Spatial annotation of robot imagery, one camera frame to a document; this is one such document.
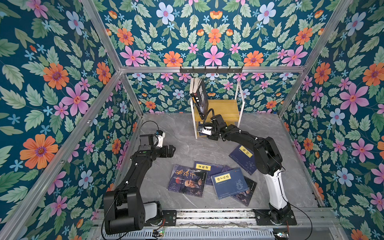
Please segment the dark book orange calligraphy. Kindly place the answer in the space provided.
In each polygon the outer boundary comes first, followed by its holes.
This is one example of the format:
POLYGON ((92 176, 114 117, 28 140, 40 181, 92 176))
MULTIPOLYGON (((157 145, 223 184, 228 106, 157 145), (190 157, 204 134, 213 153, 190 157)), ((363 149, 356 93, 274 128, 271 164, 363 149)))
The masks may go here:
POLYGON ((208 172, 205 170, 174 165, 167 190, 202 198, 207 175, 208 172))

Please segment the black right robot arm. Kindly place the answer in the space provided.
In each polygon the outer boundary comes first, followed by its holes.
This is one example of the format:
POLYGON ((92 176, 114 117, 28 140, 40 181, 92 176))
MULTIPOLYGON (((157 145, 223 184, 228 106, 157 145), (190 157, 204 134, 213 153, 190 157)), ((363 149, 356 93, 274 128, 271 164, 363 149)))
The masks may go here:
POLYGON ((285 223, 292 209, 283 187, 283 158, 274 139, 257 137, 235 125, 227 125, 221 115, 213 115, 211 123, 212 128, 207 133, 210 140, 235 142, 253 153, 251 159, 267 183, 271 222, 275 225, 285 223))

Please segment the blue book yellow label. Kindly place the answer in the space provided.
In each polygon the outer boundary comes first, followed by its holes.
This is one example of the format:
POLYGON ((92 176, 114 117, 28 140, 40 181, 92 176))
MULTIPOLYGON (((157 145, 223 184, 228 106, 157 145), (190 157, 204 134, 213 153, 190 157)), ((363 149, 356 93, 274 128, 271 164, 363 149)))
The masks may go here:
POLYGON ((240 168, 211 176, 219 200, 246 192, 249 187, 240 168))
POLYGON ((203 123, 202 122, 198 122, 198 126, 197 126, 197 133, 198 133, 198 136, 199 137, 206 137, 207 134, 203 133, 203 123))

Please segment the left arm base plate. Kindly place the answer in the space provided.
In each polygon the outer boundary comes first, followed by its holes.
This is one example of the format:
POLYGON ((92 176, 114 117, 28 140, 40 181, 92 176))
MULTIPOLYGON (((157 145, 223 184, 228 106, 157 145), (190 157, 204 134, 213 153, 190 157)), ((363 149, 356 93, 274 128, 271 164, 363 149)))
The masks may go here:
POLYGON ((163 226, 176 226, 177 211, 176 210, 163 210, 159 217, 155 217, 154 220, 148 221, 151 227, 163 227, 163 226))

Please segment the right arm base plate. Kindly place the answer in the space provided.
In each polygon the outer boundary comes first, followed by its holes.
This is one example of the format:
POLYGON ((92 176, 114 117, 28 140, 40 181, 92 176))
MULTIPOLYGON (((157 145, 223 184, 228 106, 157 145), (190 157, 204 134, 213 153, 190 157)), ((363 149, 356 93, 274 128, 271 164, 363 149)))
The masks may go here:
POLYGON ((297 226, 297 220, 293 211, 289 211, 284 217, 279 221, 273 220, 270 210, 257 210, 252 209, 255 214, 255 219, 258 226, 297 226))

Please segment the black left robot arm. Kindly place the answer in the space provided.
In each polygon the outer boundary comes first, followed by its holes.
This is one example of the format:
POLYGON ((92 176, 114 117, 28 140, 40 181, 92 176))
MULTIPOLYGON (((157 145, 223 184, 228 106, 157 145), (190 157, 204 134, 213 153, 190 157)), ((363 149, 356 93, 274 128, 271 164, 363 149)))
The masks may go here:
POLYGON ((138 150, 131 156, 131 166, 115 190, 104 194, 104 233, 107 235, 140 231, 145 224, 163 221, 161 204, 158 201, 144 203, 140 188, 145 175, 157 158, 172 158, 176 151, 173 145, 163 144, 166 134, 141 135, 138 150))

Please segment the black wolf cover book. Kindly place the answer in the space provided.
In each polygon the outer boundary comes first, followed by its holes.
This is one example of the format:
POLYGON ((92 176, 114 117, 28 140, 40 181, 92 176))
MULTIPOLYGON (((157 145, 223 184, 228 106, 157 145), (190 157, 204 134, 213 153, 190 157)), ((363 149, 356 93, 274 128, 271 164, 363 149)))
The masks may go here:
POLYGON ((198 113, 202 120, 204 120, 208 109, 209 109, 209 102, 208 102, 208 94, 206 91, 206 85, 205 81, 202 78, 199 78, 199 86, 197 93, 195 94, 195 106, 197 107, 198 113))

